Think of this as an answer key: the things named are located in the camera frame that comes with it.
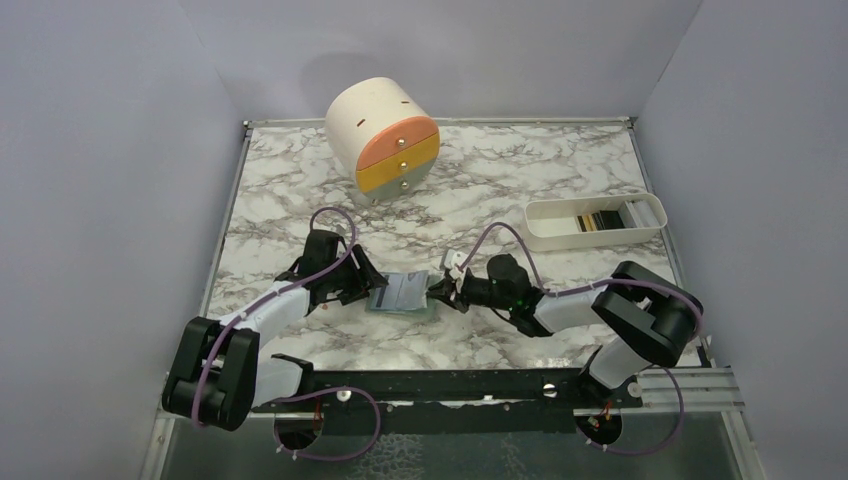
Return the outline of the green card holder wallet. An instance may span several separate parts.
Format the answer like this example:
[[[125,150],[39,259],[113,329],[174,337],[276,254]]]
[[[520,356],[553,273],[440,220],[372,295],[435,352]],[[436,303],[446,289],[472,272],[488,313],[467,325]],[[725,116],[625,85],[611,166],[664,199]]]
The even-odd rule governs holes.
[[[379,314],[429,318],[435,302],[426,296],[428,288],[439,278],[426,270],[385,272],[386,286],[377,287],[366,301],[366,310]]]

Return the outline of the white plastic tray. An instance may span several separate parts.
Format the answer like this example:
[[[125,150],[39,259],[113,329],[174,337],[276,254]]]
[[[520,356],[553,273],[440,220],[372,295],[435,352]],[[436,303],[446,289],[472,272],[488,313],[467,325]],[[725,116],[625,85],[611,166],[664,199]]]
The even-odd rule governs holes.
[[[524,207],[521,231],[534,252],[643,243],[667,226],[650,193],[538,200]]]

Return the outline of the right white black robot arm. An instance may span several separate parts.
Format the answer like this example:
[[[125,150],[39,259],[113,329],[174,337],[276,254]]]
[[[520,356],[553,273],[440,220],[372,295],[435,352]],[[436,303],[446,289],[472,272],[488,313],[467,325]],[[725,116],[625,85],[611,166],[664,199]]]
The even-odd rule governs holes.
[[[465,313],[470,307],[503,312],[507,323],[531,338],[551,337],[578,326],[605,324],[615,334],[599,347],[577,380],[579,398],[600,407],[630,377],[651,366],[673,368],[697,335],[702,303],[634,261],[611,277],[572,291],[550,293],[532,284],[510,254],[492,257],[483,277],[459,267],[453,253],[427,297]]]

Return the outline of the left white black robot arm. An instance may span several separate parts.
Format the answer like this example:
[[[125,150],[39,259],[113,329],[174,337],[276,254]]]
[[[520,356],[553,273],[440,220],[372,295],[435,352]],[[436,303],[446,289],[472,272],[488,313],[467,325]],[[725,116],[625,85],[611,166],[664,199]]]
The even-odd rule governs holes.
[[[261,348],[319,306],[363,300],[388,284],[363,248],[328,230],[313,230],[303,254],[271,286],[241,308],[184,330],[165,382],[161,407],[201,426],[234,431],[252,408],[279,399],[298,411],[313,401],[310,362]]]

